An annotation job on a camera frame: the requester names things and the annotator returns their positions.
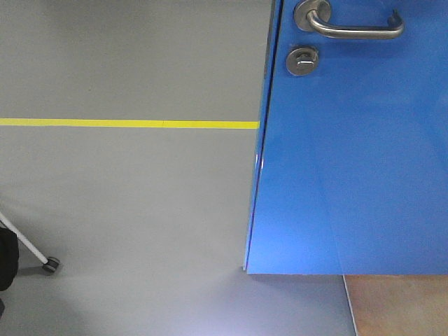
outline lever handle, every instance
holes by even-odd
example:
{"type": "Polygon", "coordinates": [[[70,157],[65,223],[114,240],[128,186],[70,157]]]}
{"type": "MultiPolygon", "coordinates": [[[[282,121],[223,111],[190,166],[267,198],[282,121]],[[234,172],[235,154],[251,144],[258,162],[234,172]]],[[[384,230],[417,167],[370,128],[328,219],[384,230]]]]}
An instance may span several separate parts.
{"type": "Polygon", "coordinates": [[[297,26],[306,32],[318,32],[333,39],[395,39],[405,30],[405,23],[396,10],[387,27],[352,27],[329,24],[331,6],[327,0],[304,0],[294,10],[297,26]]]}

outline yellow line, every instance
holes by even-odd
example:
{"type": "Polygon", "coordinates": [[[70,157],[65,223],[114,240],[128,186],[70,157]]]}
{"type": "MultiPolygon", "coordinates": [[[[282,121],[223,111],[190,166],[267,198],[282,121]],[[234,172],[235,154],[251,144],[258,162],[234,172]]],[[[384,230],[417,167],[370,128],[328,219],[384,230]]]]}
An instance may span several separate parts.
{"type": "Polygon", "coordinates": [[[33,119],[0,118],[0,126],[70,126],[70,127],[135,127],[135,128],[222,128],[256,130],[258,121],[201,120],[107,120],[107,119],[33,119]]]}

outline metal handle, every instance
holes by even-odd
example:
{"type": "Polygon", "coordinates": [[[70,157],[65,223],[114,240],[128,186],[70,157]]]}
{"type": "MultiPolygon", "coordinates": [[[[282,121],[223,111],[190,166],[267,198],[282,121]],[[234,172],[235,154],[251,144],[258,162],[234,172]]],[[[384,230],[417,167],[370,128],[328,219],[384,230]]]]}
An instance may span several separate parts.
{"type": "Polygon", "coordinates": [[[326,0],[304,0],[294,12],[295,23],[306,32],[318,32],[333,39],[394,39],[405,30],[405,23],[396,10],[388,19],[388,27],[351,27],[329,24],[331,6],[326,0]]]}

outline wooden floor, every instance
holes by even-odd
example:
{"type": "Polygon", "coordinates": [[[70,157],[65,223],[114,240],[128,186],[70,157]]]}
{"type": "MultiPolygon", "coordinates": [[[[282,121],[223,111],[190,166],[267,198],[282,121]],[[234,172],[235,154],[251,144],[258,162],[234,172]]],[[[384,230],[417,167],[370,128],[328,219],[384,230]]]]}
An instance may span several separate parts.
{"type": "Polygon", "coordinates": [[[358,336],[447,336],[448,276],[346,276],[358,336]]]}

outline blue door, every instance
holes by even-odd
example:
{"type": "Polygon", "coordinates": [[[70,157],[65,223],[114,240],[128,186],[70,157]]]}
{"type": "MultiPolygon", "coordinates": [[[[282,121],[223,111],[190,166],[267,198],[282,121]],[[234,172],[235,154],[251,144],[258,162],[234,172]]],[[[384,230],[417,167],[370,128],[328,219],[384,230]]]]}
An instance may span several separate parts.
{"type": "Polygon", "coordinates": [[[247,272],[448,274],[447,4],[299,1],[273,7],[247,272]]]}

